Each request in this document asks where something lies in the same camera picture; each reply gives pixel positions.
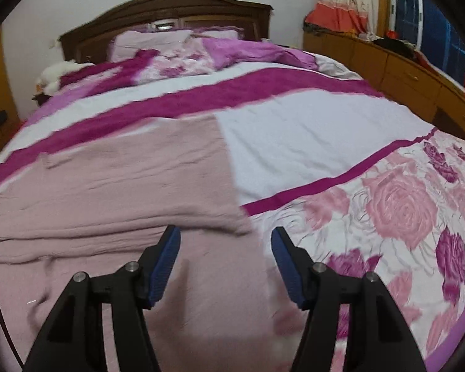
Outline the pink knitted cardigan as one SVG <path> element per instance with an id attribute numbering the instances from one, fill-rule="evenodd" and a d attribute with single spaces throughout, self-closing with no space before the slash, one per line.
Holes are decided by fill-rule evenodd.
<path id="1" fill-rule="evenodd" d="M 144 314 L 162 370 L 287 371 L 304 319 L 239 204 L 213 115 L 42 154 L 0 184 L 0 305 L 19 355 L 76 272 L 116 271 L 170 224 L 179 254 Z"/>

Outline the floral pink bed cover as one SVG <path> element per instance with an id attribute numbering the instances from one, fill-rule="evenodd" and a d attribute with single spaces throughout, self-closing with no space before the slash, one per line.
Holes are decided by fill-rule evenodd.
<path id="1" fill-rule="evenodd" d="M 465 140 L 339 62 L 302 52 L 317 70 L 243 62 L 88 97 L 58 90 L 1 151 L 0 184 L 42 154 L 213 115 L 239 204 L 268 237 L 277 270 L 270 235 L 283 227 L 343 276 L 377 273 L 427 370 L 465 370 Z M 27 355 L 11 342 L 0 305 L 3 367 L 18 371 Z"/>

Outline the low wooden cabinet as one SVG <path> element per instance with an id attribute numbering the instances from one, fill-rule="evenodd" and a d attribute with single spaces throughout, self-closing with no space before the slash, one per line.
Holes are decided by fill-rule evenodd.
<path id="1" fill-rule="evenodd" d="M 446 78 L 371 42 L 326 30 L 306 31 L 303 49 L 344 64 L 389 99 L 465 140 L 465 98 Z"/>

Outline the dark wooden headboard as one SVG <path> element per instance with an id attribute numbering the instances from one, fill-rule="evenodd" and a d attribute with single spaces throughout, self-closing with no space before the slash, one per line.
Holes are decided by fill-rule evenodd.
<path id="1" fill-rule="evenodd" d="M 269 37 L 273 8 L 240 0 L 131 0 L 59 37 L 66 60 L 94 64 L 107 60 L 108 47 L 118 34 L 140 25 L 176 28 L 235 26 L 247 40 Z"/>

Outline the light purple pillow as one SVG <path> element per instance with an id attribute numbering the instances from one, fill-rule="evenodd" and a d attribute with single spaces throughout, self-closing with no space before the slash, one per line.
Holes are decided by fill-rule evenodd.
<path id="1" fill-rule="evenodd" d="M 118 34 L 111 42 L 107 53 L 109 62 L 120 62 L 133 58 L 138 51 L 167 51 L 179 47 L 190 35 L 191 29 L 159 32 L 128 30 Z"/>

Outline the purple crumpled quilt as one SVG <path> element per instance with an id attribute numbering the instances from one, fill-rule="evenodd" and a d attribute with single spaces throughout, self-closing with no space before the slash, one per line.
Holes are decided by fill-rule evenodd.
<path id="1" fill-rule="evenodd" d="M 87 65 L 62 76 L 59 91 L 82 89 L 85 97 L 155 81 L 211 74 L 243 62 L 267 62 L 317 70 L 316 59 L 270 42 L 190 33 L 174 46 L 137 47 L 127 58 Z"/>

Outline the orange and white curtain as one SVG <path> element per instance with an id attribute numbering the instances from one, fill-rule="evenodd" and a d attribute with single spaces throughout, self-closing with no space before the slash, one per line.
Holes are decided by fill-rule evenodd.
<path id="1" fill-rule="evenodd" d="M 379 0 L 316 0 L 304 22 L 335 32 L 374 33 L 378 5 Z"/>

